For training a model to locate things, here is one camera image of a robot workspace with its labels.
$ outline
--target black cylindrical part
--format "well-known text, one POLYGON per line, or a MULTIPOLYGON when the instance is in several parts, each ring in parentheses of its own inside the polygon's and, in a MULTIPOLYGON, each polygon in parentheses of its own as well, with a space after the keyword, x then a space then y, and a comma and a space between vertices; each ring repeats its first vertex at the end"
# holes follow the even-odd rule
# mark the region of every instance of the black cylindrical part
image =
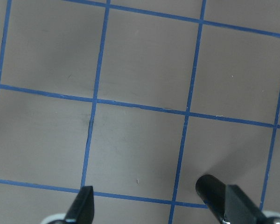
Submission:
POLYGON ((212 175, 203 175, 196 182, 196 192, 222 223, 225 212, 225 184, 212 175))

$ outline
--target gray floor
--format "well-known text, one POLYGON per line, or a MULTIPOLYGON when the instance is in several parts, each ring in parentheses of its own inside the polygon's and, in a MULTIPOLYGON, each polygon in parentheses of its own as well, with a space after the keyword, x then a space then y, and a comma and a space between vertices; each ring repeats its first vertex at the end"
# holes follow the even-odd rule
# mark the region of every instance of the gray floor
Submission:
POLYGON ((215 223, 209 173, 280 212, 280 0, 0 0, 0 224, 215 223))

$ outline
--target grid line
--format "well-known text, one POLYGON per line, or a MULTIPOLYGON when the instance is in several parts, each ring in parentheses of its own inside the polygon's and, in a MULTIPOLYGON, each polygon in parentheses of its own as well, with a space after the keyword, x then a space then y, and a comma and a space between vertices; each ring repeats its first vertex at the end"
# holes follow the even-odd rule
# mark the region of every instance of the grid line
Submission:
MULTIPOLYGON (((92 6, 99 6, 99 7, 106 7, 105 3, 88 1, 88 0, 63 0, 63 1, 92 5, 92 6)), ((181 20, 181 21, 203 23, 203 25, 229 28, 229 29, 240 30, 240 31, 244 31, 244 32, 256 33, 256 34, 261 34, 261 35, 268 35, 268 36, 273 36, 273 37, 280 38, 280 33, 275 33, 275 32, 270 32, 270 31, 265 31, 265 30, 260 30, 260 29, 247 28, 247 27, 241 27, 241 26, 225 24, 225 23, 220 23, 220 22, 206 21, 206 20, 202 21, 200 19, 195 19, 195 18, 191 18, 191 17, 179 16, 179 15, 173 15, 173 14, 167 14, 167 13, 160 13, 160 12, 155 12, 155 11, 150 11, 150 10, 131 8, 131 7, 119 6, 119 5, 113 5, 113 4, 110 5, 110 8, 117 9, 117 10, 122 10, 122 11, 133 12, 133 13, 146 14, 146 15, 170 18, 170 19, 175 19, 175 20, 181 20)))
MULTIPOLYGON (((63 187, 56 187, 56 186, 50 186, 50 185, 44 185, 44 184, 35 184, 35 183, 10 181, 10 180, 2 180, 2 179, 0 179, 0 184, 26 187, 26 188, 34 188, 34 189, 69 192, 69 193, 75 193, 75 194, 77 194, 79 192, 79 189, 63 188, 63 187)), ((173 204, 174 203, 175 205, 182 206, 182 207, 208 209, 205 204, 196 204, 196 203, 187 203, 187 202, 173 202, 173 201, 169 201, 169 200, 147 198, 147 197, 137 197, 137 196, 128 196, 128 195, 110 194, 110 193, 97 192, 97 191, 94 191, 93 194, 94 194, 94 196, 117 198, 117 199, 129 200, 129 201, 141 201, 141 202, 159 203, 159 204, 173 204)))
POLYGON ((97 108, 99 77, 100 77, 102 61, 103 61, 105 38, 106 38, 108 17, 109 17, 109 11, 110 11, 110 8, 109 8, 110 1, 111 0, 107 0, 107 5, 105 8, 103 29, 102 29, 100 46, 99 46, 98 64, 97 64, 97 71, 96 71, 96 77, 95 77, 95 83, 94 83, 93 102, 92 102, 91 116, 90 116, 90 121, 89 121, 88 137, 87 137, 86 147, 85 147, 83 171, 82 171, 82 178, 81 178, 81 187, 85 185, 85 181, 86 181, 86 173, 87 173, 87 167, 88 167, 90 144, 91 144, 91 137, 92 137, 92 130, 93 130, 93 122, 94 122, 94 117, 95 117, 95 111, 97 108))
POLYGON ((11 3, 12 0, 7 1, 5 19, 4 19, 3 35, 2 35, 2 42, 1 42, 1 49, 0 49, 0 81, 1 81, 3 62, 4 62, 5 46, 7 41, 7 31, 8 31, 11 3))
MULTIPOLYGON (((47 92, 47 91, 32 90, 32 89, 21 88, 21 87, 5 85, 5 84, 0 84, 0 89, 9 90, 9 91, 25 92, 25 93, 29 93, 29 94, 35 94, 35 95, 51 97, 51 98, 60 98, 60 99, 68 99, 68 100, 83 101, 83 102, 93 102, 93 98, 64 95, 64 94, 60 94, 60 93, 47 92)), ((172 113, 172 114, 179 114, 179 115, 189 115, 190 117, 196 117, 196 118, 220 120, 220 121, 225 121, 225 122, 271 127, 271 128, 274 127, 274 124, 265 123, 265 122, 238 119, 238 118, 230 118, 230 117, 224 117, 224 116, 216 116, 216 115, 210 115, 210 114, 204 114, 204 113, 165 109, 162 107, 133 104, 133 103, 109 100, 109 99, 97 98, 97 104, 108 104, 108 105, 116 105, 116 106, 123 106, 123 107, 135 107, 135 108, 140 108, 142 110, 157 111, 157 112, 163 112, 163 113, 172 113)))
POLYGON ((273 133, 272 133, 272 138, 271 138, 270 151, 269 151, 269 156, 268 156, 267 164, 266 164, 266 174, 265 174, 265 179, 264 179, 262 193, 261 193, 261 200, 260 200, 260 206, 259 206, 259 208, 261 210, 263 209, 263 205, 264 205, 265 198, 266 198, 266 187, 267 187, 267 182, 269 179, 272 156, 273 156, 273 151, 274 151, 275 138, 276 138, 276 132, 277 132, 277 127, 278 127, 278 121, 279 121, 279 113, 280 113, 280 90, 279 90, 279 96, 278 96, 278 102, 277 102, 277 108, 276 108, 276 114, 275 114, 274 128, 273 128, 273 133))
MULTIPOLYGON (((186 112, 190 112, 191 108, 191 102, 192 102, 192 96, 193 96, 193 90, 194 90, 194 83, 195 83, 195 76, 196 76, 196 69, 198 65, 198 55, 199 55, 199 48, 200 48, 200 40, 202 35, 202 26, 203 26, 203 18, 204 18, 204 12, 205 12, 205 6, 206 6, 206 0, 202 1, 201 5, 201 12, 200 12, 200 23, 198 26, 198 32, 197 32, 197 40, 196 40, 196 47, 195 47, 195 54, 194 54, 194 61, 193 61, 193 67, 192 67, 192 74, 191 74, 191 81, 190 81, 190 87, 189 87, 189 95, 188 95, 188 101, 187 101, 187 107, 186 112)), ((185 121, 183 124, 182 129, 182 139, 180 144, 180 150, 178 154, 178 162, 177 162, 177 168, 176 168, 176 174, 175 174, 175 183, 174 183, 174 189, 173 189, 173 195, 172 195, 172 201, 176 201, 177 196, 177 190, 178 190, 178 184, 179 184, 179 178, 181 173, 181 167, 182 167, 182 156, 183 156, 183 150, 187 135, 187 129, 188 129, 188 122, 189 122, 189 115, 185 115, 185 121)), ((173 217, 174 217, 174 210, 175 210, 175 204, 171 204, 170 208, 170 214, 168 219, 168 224, 172 224, 173 217)))

